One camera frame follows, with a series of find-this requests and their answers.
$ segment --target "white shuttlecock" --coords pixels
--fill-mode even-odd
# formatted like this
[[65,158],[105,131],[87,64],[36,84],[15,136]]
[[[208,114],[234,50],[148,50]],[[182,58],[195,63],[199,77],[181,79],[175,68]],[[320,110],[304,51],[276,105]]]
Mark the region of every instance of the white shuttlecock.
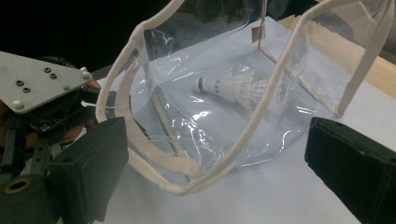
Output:
[[[216,77],[200,77],[193,83],[195,92],[211,93],[228,101],[238,103],[249,110],[254,108],[262,98],[268,79],[263,79],[256,71],[236,72],[228,69]],[[276,98],[282,98],[282,80],[279,81]]]

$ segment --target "white bag trim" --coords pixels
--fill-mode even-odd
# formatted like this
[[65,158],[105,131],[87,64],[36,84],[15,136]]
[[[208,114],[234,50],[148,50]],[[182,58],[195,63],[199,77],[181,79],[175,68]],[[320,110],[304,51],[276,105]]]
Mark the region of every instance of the white bag trim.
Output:
[[[160,188],[167,190],[169,192],[175,193],[175,194],[187,194],[187,193],[192,193],[195,191],[199,191],[201,189],[204,189],[206,187],[209,187],[213,183],[215,183],[218,179],[226,175],[229,171],[233,169],[233,166],[235,164],[235,159],[236,157],[240,154],[240,152],[244,149],[245,145],[248,143],[250,136],[252,133],[255,132],[257,129],[257,126],[259,125],[259,121],[262,119],[263,112],[267,109],[270,100],[272,98],[272,95],[274,94],[276,90],[276,83],[280,80],[281,76],[283,75],[285,68],[286,68],[286,63],[288,59],[290,58],[290,55],[294,51],[296,47],[296,40],[298,35],[302,32],[304,25],[318,16],[319,14],[330,10],[333,7],[339,7],[341,5],[347,4],[347,3],[353,3],[353,2],[358,2],[359,0],[327,0],[323,1],[316,6],[310,8],[308,11],[305,12],[305,14],[300,18],[298,21],[296,28],[292,32],[292,35],[290,37],[290,41],[288,42],[288,45],[286,46],[284,52],[282,53],[280,59],[276,63],[275,70],[273,74],[271,75],[269,81],[268,81],[268,88],[265,89],[265,92],[263,93],[263,97],[259,104],[257,105],[256,109],[254,110],[254,113],[245,128],[245,130],[242,132],[242,134],[239,136],[237,141],[233,144],[232,148],[230,151],[225,155],[224,159],[218,162],[215,166],[212,167],[211,170],[206,172],[205,174],[197,177],[196,179],[193,179],[187,186],[179,186],[172,184],[168,182],[163,176],[161,176],[147,161],[142,159],[137,153],[134,151],[130,150],[129,155],[129,164],[136,169],[141,175],[143,175],[146,179],[150,180],[151,182],[157,184],[160,186]],[[141,46],[142,41],[139,40],[141,38],[143,32],[145,30],[153,29],[169,19],[176,11],[177,9],[183,4],[184,1],[182,0],[173,0],[171,1],[161,12],[159,12],[157,15],[152,17],[151,19],[147,21],[143,21],[139,25],[136,26],[134,31],[131,34],[131,37],[127,43],[127,45],[124,47],[122,52],[120,53],[119,57],[113,64],[112,68],[110,69],[110,72],[106,78],[106,82],[104,86],[102,87],[102,90],[100,91],[98,102],[97,102],[97,107],[96,107],[96,117],[98,118],[99,122],[102,122],[106,120],[106,114],[105,114],[105,107],[106,107],[106,101],[107,101],[107,96],[110,91],[111,83],[114,81],[115,77],[117,74],[120,72],[121,67],[126,63],[128,60],[129,56],[132,54],[134,49],[137,49],[137,47],[144,48],[144,46]],[[394,5],[393,1],[389,2],[389,6],[392,7]],[[387,13],[387,19],[385,21],[381,21],[381,26],[377,29],[377,32],[375,35],[377,37],[382,38],[386,34],[380,34],[380,31],[385,31],[386,27],[389,23],[389,17],[390,12]],[[347,91],[345,92],[343,96],[342,103],[337,109],[337,115],[342,115],[344,114],[345,109],[347,108],[347,105],[350,102],[351,97],[353,94],[356,92],[356,89],[359,87],[361,84],[361,80],[364,78],[366,75],[366,71],[368,71],[368,68],[370,67],[370,64],[364,64],[364,62],[370,62],[371,60],[373,61],[373,57],[376,57],[376,53],[378,52],[378,49],[381,44],[383,43],[376,43],[376,44],[370,44],[369,47],[372,49],[368,49],[368,52],[366,52],[363,56],[363,60],[361,61],[358,69],[355,72],[355,76],[352,78],[352,80],[348,83],[347,86]],[[122,97],[122,95],[128,95],[129,94],[129,89],[131,86],[125,85],[125,87],[122,87],[120,89],[127,89],[127,94],[117,94],[117,98]],[[133,120],[132,114],[130,114],[130,110],[124,109],[123,111],[120,111],[119,115],[123,115],[127,118],[127,122],[131,122]],[[137,135],[141,135],[140,129],[136,126],[133,126],[136,130]]]

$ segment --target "dark background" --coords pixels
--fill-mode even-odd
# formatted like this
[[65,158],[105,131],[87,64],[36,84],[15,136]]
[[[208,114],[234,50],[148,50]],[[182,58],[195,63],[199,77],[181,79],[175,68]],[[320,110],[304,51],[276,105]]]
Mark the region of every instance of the dark background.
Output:
[[89,71],[114,63],[138,23],[169,1],[9,1],[0,11],[0,50],[55,55]]

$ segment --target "metal plate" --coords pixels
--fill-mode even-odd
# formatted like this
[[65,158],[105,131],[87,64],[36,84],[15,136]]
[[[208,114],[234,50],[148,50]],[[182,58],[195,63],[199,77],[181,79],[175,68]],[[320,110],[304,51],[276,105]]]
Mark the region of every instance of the metal plate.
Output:
[[92,75],[0,51],[0,78],[0,99],[15,113],[24,114],[79,88]]

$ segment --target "clear plastic bag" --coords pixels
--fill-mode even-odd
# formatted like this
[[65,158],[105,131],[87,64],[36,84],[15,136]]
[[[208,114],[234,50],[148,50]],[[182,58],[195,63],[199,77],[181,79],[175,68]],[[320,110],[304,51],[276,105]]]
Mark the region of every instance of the clear plastic bag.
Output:
[[[114,106],[113,116],[126,118],[129,163],[147,179],[175,194],[204,189],[234,167],[275,159],[305,131],[317,102],[343,115],[389,29],[393,2],[373,3],[323,1],[292,32],[264,16],[265,1],[172,1],[135,28],[97,117],[111,118]],[[318,23],[347,4],[359,16],[331,31]],[[336,29],[359,27],[363,16],[373,26],[345,68],[317,34],[344,36]],[[106,105],[110,91],[114,105]]]

